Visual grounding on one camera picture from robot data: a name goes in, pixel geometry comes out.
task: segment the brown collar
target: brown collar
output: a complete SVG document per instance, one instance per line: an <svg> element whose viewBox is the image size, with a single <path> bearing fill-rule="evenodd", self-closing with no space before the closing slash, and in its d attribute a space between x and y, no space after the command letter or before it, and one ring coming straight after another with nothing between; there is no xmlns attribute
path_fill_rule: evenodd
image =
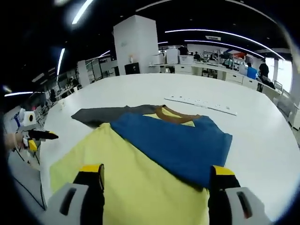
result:
<svg viewBox="0 0 300 225"><path fill-rule="evenodd" d="M172 116L167 116L165 115L163 112L162 112L162 108L166 109L167 111L169 111L170 113L174 114L174 115L177 115L177 116L180 116L181 118L176 118L176 117L172 117ZM179 112L176 112L170 108L168 108L166 105L162 105L162 106L159 106L155 109L155 113L156 115L164 120L164 121L167 121L167 122L170 122L170 123L176 123L176 124L181 124L181 123L186 123L186 122L190 122L192 120L195 120L195 119L198 119L200 118L201 116L200 115L185 115L185 114L182 114L182 113L179 113Z"/></svg>

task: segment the power strip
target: power strip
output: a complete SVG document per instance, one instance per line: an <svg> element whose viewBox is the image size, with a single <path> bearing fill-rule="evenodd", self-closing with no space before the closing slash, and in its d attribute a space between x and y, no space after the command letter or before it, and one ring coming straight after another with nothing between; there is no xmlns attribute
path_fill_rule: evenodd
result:
<svg viewBox="0 0 300 225"><path fill-rule="evenodd" d="M207 109L212 109L212 110L220 111L220 112L227 113L227 114L230 114L233 116L238 115L238 113L236 111L234 111L232 108L230 108L229 106L213 104L206 100L194 100L194 99L182 97L182 96L180 96L180 97L170 96L170 97L165 97L165 99L170 100L170 101L175 101L175 102L187 103L187 104L191 104L191 105L195 105L195 106L199 106L199 107L203 107L203 108L207 108Z"/></svg>

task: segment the yellow t-shirt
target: yellow t-shirt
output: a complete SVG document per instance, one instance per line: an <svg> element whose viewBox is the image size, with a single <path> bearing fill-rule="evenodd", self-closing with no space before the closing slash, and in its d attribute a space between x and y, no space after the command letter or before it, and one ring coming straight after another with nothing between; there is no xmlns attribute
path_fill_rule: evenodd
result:
<svg viewBox="0 0 300 225"><path fill-rule="evenodd" d="M162 113L180 117L162 108ZM147 115L157 118L156 114ZM194 126L192 121L185 123ZM153 162L104 123L50 168L55 192L83 165L105 166L104 224L208 225L206 189L196 190Z"/></svg>

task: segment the window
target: window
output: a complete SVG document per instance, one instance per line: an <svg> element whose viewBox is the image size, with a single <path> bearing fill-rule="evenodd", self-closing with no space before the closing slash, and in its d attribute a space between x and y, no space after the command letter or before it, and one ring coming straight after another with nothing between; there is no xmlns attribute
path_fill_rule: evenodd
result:
<svg viewBox="0 0 300 225"><path fill-rule="evenodd" d="M266 64L269 67L268 78L271 81L273 81L274 80L274 66L275 66L275 60L274 60L274 58L266 58Z"/></svg>
<svg viewBox="0 0 300 225"><path fill-rule="evenodd" d="M292 62L290 61L278 61L278 75L277 81L282 84L283 88L290 92L291 85L293 79L293 69L292 69Z"/></svg>

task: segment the ceiling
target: ceiling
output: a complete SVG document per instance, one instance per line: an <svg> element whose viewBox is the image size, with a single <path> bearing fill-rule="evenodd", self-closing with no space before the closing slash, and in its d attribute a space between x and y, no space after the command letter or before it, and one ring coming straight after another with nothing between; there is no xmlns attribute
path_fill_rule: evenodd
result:
<svg viewBox="0 0 300 225"><path fill-rule="evenodd" d="M224 34L202 31L165 33L166 30L210 29L239 34L270 48L288 47L277 24L240 4L226 0L171 0L136 12L157 1L94 0L73 26L72 20L85 0L64 0L65 4L60 6L53 1L40 0L21 1L17 7L12 5L11 10L8 9L12 12L11 18L6 19L9 22L4 26L7 52L3 83L13 92L37 90L39 83L31 80L57 66L62 48L66 48L66 52L61 73L75 68L79 60L97 57L107 50L113 53L114 25L134 14L155 20L158 41L168 41L171 45L184 44L185 39L206 40L205 35L211 35L221 37L224 43L251 51L262 49L249 41ZM261 2L244 0L245 4L288 25L289 32L297 36L296 29L290 26L292 5L271 0ZM8 108L26 97L13 98L9 98Z"/></svg>

